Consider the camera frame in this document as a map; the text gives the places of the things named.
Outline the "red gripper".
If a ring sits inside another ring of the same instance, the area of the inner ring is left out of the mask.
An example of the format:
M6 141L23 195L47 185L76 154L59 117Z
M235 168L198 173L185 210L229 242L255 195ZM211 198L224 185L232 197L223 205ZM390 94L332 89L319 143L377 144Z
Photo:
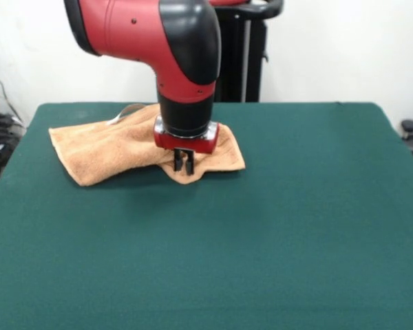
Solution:
M161 115L156 117L153 128L154 142L157 147L173 150L173 169L178 172L182 168L181 150L185 150L187 160L185 168L187 175L194 174L194 152L212 154L218 141L220 125L210 122L206 131L197 137L177 137L170 134L165 128Z

